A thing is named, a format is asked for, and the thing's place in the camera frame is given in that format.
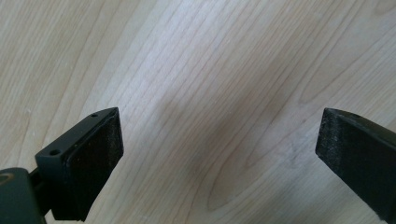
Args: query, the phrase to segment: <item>black object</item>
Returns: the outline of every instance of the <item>black object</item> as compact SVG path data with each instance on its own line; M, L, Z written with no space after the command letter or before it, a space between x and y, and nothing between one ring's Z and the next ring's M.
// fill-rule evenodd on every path
M316 153L388 223L396 223L396 133L326 108Z
M0 223L85 220L123 154L119 110L91 114L35 155L37 168L0 171Z

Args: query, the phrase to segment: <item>black plastic part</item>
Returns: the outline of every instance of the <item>black plastic part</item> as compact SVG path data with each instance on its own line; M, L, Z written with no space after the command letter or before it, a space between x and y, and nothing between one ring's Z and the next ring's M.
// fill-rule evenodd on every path
M381 219L396 223L396 133L326 108L316 153Z
M0 223L43 224L30 176L25 169L0 171Z
M37 153L55 219L84 221L122 154L116 107L88 116Z

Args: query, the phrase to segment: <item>wood grain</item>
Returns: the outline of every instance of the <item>wood grain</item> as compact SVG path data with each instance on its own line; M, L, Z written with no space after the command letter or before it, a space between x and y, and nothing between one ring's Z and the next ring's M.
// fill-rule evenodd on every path
M396 131L395 8L0 1L0 168L118 106L125 154L87 223L380 223L314 149L324 107Z

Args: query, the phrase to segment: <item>light wood tabletop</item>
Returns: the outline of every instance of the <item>light wood tabletop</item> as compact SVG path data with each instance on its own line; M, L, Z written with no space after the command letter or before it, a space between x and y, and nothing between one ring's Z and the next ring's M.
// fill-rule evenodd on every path
M0 1L0 169L117 106L86 223L380 223L315 145L325 107L396 131L395 61L394 0Z

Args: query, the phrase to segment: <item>wooden table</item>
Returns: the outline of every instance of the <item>wooden table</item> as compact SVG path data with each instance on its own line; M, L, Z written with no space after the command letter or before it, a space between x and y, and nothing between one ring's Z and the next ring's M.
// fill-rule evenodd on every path
M1 1L0 168L118 106L124 157L87 223L379 223L315 145L324 107L396 131L395 8Z

